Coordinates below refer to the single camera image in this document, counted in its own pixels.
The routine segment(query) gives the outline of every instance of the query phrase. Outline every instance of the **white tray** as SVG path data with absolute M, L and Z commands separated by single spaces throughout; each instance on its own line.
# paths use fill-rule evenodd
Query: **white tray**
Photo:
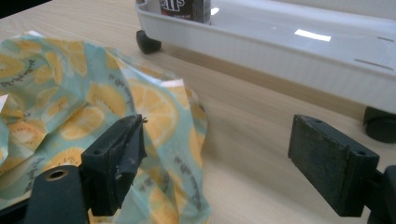
M 213 7 L 207 25 L 136 4 L 152 39 L 396 113 L 396 21 L 265 0 Z

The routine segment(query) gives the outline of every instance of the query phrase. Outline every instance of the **wooden surface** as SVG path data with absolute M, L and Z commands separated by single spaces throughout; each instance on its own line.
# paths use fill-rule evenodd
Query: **wooden surface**
M 209 119 L 203 152 L 211 223 L 366 223 L 367 209 L 362 218 L 338 217 L 287 156 L 292 117 L 305 114 L 378 153 L 380 171 L 395 164 L 395 145 L 365 135 L 363 105 L 167 44 L 143 55 L 139 29 L 134 0 L 53 0 L 0 20 L 0 39 L 29 30 L 84 39 L 183 77 Z

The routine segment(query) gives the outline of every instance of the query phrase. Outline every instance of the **lemon print fabric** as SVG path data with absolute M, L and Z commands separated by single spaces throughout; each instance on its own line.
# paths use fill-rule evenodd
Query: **lemon print fabric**
M 118 119 L 142 114 L 148 156 L 122 208 L 91 223 L 207 223 L 207 120 L 182 79 L 83 41 L 26 34 L 0 42 L 0 210 L 81 154 Z

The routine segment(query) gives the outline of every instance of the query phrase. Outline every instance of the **wheel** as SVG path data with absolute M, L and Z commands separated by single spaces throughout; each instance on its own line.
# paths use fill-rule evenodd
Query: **wheel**
M 383 143 L 396 143 L 396 115 L 367 107 L 363 123 L 371 138 Z
M 145 54 L 158 51 L 162 45 L 160 41 L 149 38 L 143 30 L 136 32 L 136 42 L 137 46 Z

